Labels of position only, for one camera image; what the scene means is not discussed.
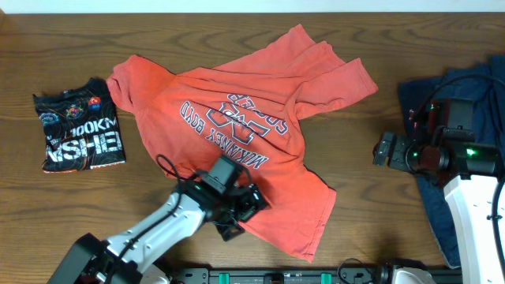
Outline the orange red t-shirt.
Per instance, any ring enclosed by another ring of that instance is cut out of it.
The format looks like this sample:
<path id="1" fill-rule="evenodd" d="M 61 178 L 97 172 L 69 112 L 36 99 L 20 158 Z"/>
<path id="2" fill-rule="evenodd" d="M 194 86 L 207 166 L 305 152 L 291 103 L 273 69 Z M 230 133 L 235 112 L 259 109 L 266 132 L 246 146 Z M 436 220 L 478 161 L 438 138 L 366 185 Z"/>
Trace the orange red t-shirt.
<path id="1" fill-rule="evenodd" d="M 313 261 L 335 190 L 304 164 L 300 122 L 375 93 L 360 59 L 344 62 L 302 26 L 264 49 L 207 69 L 173 74 L 133 55 L 107 78 L 116 106 L 136 119 L 149 155 L 187 178 L 220 155 L 249 169 L 268 207 L 243 223 L 281 251 Z"/>

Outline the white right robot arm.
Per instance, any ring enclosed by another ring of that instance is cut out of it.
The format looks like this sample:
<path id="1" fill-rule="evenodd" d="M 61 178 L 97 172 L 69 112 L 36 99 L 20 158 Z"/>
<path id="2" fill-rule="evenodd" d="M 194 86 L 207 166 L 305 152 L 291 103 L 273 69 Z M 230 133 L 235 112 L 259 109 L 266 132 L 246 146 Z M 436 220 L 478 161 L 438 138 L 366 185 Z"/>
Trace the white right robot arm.
<path id="1" fill-rule="evenodd" d="M 434 144 L 385 132 L 372 154 L 375 165 L 434 178 L 442 188 L 464 283 L 504 282 L 504 165 L 497 147 L 449 139 Z"/>

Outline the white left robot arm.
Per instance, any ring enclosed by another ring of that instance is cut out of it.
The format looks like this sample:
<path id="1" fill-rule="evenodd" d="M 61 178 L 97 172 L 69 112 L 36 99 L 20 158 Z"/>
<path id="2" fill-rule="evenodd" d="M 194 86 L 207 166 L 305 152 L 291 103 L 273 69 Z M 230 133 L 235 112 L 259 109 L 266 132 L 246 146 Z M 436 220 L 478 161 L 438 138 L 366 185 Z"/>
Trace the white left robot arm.
<path id="1" fill-rule="evenodd" d="M 179 185 L 167 202 L 134 227 L 103 241 L 85 234 L 70 247 L 49 283 L 140 283 L 148 268 L 202 224 L 214 222 L 224 240 L 238 223 L 265 209 L 255 184 L 213 194 L 204 185 Z"/>

